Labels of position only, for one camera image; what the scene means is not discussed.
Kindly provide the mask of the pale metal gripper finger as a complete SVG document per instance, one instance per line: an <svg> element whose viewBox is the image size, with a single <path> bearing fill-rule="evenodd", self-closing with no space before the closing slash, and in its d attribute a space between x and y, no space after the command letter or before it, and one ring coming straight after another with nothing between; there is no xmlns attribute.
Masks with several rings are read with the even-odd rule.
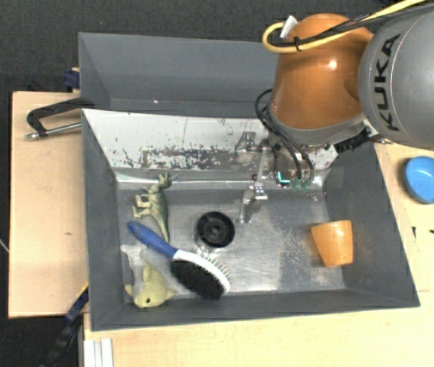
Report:
<svg viewBox="0 0 434 367"><path fill-rule="evenodd" d="M256 155L256 133L244 132L234 147L236 158L253 158Z"/></svg>
<svg viewBox="0 0 434 367"><path fill-rule="evenodd" d="M249 223L255 213L260 211L261 206L269 199L263 182L255 181L248 186L240 201L240 211L238 221Z"/></svg>

